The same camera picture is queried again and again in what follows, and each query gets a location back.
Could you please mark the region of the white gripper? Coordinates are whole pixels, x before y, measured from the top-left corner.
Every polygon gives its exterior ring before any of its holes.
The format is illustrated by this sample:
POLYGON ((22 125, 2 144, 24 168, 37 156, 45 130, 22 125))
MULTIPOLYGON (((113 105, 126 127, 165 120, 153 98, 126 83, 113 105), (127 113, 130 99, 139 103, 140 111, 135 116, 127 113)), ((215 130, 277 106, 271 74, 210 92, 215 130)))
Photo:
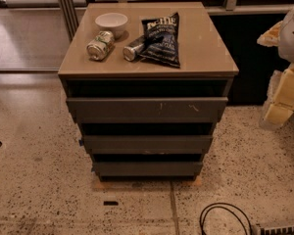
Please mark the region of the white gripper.
MULTIPOLYGON (((257 43, 265 47, 277 47, 282 22, 278 22, 263 33, 257 43)), ((294 63, 282 73, 273 103, 265 101, 260 118, 261 127, 281 127, 293 115, 294 111, 294 63)))

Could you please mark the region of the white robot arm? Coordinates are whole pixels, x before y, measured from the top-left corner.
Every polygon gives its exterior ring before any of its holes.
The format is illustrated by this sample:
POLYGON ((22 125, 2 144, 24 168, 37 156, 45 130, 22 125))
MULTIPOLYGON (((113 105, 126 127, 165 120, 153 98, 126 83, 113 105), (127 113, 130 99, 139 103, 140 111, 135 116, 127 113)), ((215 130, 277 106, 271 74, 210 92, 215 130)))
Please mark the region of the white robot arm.
POLYGON ((276 47, 279 57, 290 63, 286 70, 273 72, 263 104, 260 126, 276 130, 294 114, 294 6, 281 22, 263 33, 257 43, 276 47))

